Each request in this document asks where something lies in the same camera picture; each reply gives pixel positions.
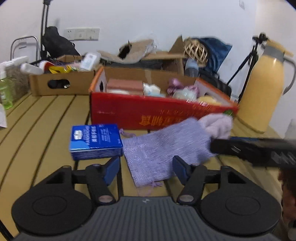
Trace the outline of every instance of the yellow table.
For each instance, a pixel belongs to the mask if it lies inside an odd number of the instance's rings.
[[[71,126],[90,123],[88,96],[43,96],[30,94],[21,98],[7,111],[8,128],[0,129],[0,219],[12,235],[18,233],[11,217],[13,202],[46,176],[63,165],[74,168],[75,162],[68,151]],[[136,135],[147,131],[128,131]],[[234,120],[234,136],[278,137],[269,128],[257,134]],[[104,164],[108,159],[80,161],[78,169],[93,163]],[[162,187],[136,188],[130,175],[126,160],[122,158],[123,192],[126,196],[167,196],[168,190],[176,198],[183,186],[175,177],[166,181]],[[208,169],[219,169],[229,165],[256,184],[266,189],[278,201],[281,199],[281,184],[277,180],[278,169],[254,169],[247,162],[229,156],[211,158],[206,164]],[[77,190],[88,195],[86,185],[76,185]],[[204,196],[216,190],[216,184],[207,184]],[[117,198],[116,179],[110,190]]]

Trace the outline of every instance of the thermos handle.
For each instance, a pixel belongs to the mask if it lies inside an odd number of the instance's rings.
[[[283,95],[284,95],[285,93],[287,93],[287,92],[292,88],[292,86],[293,86],[293,84],[294,84],[294,82],[295,82],[295,77],[296,77],[296,64],[295,64],[295,62],[294,62],[293,60],[287,59],[287,58],[285,58],[285,57],[284,57],[284,61],[287,61],[287,62],[289,62],[290,64],[293,65],[293,67],[294,67],[294,76],[293,76],[293,79],[292,79],[291,84],[289,84],[289,86],[285,88],[285,90],[284,90],[284,92],[283,92]]]

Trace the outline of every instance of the blue box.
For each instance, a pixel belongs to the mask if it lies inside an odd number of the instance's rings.
[[[87,160],[123,155],[117,125],[73,126],[69,146],[73,160]]]

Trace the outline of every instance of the woven basket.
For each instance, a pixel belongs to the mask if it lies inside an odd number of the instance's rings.
[[[198,39],[187,38],[183,42],[184,54],[196,60],[199,67],[205,67],[209,58],[207,49]]]

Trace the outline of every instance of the gray ribbed panel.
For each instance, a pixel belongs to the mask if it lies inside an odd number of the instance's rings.
[[[208,227],[194,208],[175,204],[170,197],[122,197],[99,207],[81,228],[56,237],[21,233],[14,241],[279,241],[271,234],[237,238]]]

